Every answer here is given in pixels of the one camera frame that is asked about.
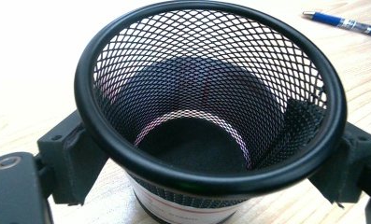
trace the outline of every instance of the black cylindrical container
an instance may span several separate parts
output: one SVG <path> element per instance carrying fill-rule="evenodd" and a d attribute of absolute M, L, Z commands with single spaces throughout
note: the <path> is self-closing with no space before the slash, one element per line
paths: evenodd
<path fill-rule="evenodd" d="M 162 222 L 217 223 L 316 171 L 346 123 L 333 66 L 259 11 L 211 1 L 142 7 L 84 50 L 75 94 L 99 146 Z"/>

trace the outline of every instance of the black rim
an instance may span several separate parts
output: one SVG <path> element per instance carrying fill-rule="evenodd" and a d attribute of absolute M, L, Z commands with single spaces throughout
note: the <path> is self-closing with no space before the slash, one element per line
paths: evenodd
<path fill-rule="evenodd" d="M 287 36 L 303 50 L 321 73 L 327 93 L 328 115 L 316 137 L 302 153 L 279 164 L 247 175 L 214 176 L 186 173 L 158 162 L 120 137 L 110 127 L 93 94 L 93 62 L 120 29 L 157 13 L 180 9 L 213 9 L 235 13 L 259 21 Z M 191 195 L 214 198 L 246 198 L 282 189 L 311 175 L 335 148 L 346 123 L 346 99 L 335 69 L 319 49 L 292 27 L 259 11 L 232 4 L 209 1 L 175 1 L 142 7 L 116 19 L 101 30 L 84 50 L 77 68 L 75 96 L 87 130 L 115 162 L 141 179 Z"/>

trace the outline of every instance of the pen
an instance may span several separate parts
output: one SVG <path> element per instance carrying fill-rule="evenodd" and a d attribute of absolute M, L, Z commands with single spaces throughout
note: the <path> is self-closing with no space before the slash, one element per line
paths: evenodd
<path fill-rule="evenodd" d="M 371 25 L 362 24 L 357 21 L 342 19 L 314 11 L 305 11 L 303 15 L 306 18 L 312 19 L 313 21 L 319 21 L 333 26 L 356 31 L 359 33 L 364 33 L 366 35 L 371 35 Z"/>

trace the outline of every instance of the black foam padding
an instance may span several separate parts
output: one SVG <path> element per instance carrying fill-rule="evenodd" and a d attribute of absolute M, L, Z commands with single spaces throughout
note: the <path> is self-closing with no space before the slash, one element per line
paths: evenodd
<path fill-rule="evenodd" d="M 139 148 L 186 171 L 217 175 L 247 171 L 235 139 L 203 119 L 169 120 L 150 131 Z"/>

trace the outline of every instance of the wooden table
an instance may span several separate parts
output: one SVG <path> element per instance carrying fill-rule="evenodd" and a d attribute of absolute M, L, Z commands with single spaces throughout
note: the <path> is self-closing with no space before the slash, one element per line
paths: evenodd
<path fill-rule="evenodd" d="M 76 109 L 73 77 L 90 39 L 123 13 L 157 1 L 0 1 L 0 156 L 37 153 L 36 140 Z M 301 18 L 319 10 L 371 24 L 371 0 L 229 1 L 287 22 L 330 59 L 346 90 L 348 121 L 371 133 L 371 36 Z M 339 208 L 306 180 L 249 200 L 228 223 L 365 223 L 368 196 Z M 56 205 L 56 223 L 154 223 L 124 171 L 108 161 L 83 206 Z"/>

